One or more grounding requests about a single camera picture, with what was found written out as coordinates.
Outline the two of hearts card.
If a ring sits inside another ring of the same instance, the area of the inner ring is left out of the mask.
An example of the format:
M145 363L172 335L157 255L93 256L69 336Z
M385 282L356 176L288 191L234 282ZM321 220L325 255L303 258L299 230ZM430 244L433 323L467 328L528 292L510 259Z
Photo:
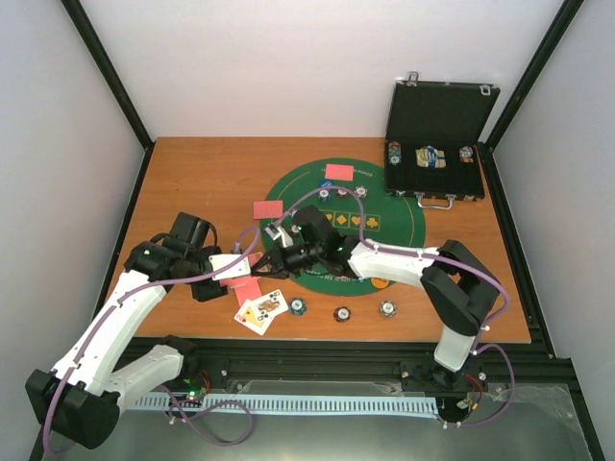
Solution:
M262 307L256 300L248 300L238 309L234 319L252 332L263 336L274 316L270 308Z

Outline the blue orange chips top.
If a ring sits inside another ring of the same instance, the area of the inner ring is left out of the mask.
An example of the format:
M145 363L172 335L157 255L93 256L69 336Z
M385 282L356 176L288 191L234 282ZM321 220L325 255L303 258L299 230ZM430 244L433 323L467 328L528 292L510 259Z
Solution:
M355 193L359 198L365 198L368 194L368 190L366 187L360 185L355 188Z

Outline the brown 100 chip stack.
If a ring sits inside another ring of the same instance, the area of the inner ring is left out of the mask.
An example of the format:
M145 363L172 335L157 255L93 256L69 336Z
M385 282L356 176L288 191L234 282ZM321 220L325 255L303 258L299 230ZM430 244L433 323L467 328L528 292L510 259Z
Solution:
M333 312L333 318L340 323L349 321L351 315L351 310L346 306L340 306Z

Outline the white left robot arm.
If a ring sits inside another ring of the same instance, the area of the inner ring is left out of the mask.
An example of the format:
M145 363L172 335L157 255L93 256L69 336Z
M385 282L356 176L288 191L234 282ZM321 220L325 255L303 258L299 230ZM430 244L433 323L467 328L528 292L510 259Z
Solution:
M212 270L209 257L221 252L217 244L205 243L207 235L215 233L210 222L181 212L169 232L134 247L110 296L77 343L51 371L31 373L25 389L41 424L46 454L62 454L51 445L53 433L95 449L109 438L121 414L145 394L168 381L186 387L198 379L195 345L173 335L131 364L116 364L174 284L191 278L197 301L225 294L217 281L200 278Z

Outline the red playing card deck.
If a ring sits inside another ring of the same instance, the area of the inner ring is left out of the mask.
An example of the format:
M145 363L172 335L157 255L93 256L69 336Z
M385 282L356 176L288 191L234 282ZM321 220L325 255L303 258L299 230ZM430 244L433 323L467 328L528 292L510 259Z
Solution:
M230 289L236 289L236 287L241 287L245 285L250 280L250 278L250 276L226 278L219 280L219 283L221 286L226 286Z

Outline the blue orange 10 chip stack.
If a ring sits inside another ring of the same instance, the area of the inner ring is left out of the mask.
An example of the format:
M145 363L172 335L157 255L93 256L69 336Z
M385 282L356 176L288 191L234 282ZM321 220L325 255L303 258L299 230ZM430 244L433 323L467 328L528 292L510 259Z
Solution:
M397 313L397 305L391 301L383 301L380 305L380 313L387 318L393 317Z

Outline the red card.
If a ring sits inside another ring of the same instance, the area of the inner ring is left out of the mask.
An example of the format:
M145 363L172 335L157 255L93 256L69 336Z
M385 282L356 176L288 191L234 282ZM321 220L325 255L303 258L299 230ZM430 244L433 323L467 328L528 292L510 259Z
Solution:
M325 178L332 181L351 182L354 173L353 165L328 163L325 168Z
M253 218L278 219L283 216L283 201L258 201L253 203Z
M239 306L262 296L258 278L242 279L233 287L233 291Z

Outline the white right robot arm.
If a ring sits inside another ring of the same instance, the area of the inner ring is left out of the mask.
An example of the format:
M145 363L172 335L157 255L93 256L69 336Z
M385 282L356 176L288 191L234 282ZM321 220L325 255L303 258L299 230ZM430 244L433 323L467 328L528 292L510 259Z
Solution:
M252 266L254 276L288 279L320 265L338 277L387 279L421 288L443 324L433 359L452 373L473 352L496 300L509 301L499 281L458 241L416 249L382 244L362 231L344 235L316 206L298 209L292 224L299 242L278 223L265 228L273 244Z

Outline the blue 50 chip stack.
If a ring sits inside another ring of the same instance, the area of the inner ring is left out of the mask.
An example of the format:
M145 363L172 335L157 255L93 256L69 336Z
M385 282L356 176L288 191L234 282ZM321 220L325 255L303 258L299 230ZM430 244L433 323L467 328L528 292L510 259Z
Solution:
M302 316L307 311L307 303L302 298L293 298L288 303L288 308L293 315Z

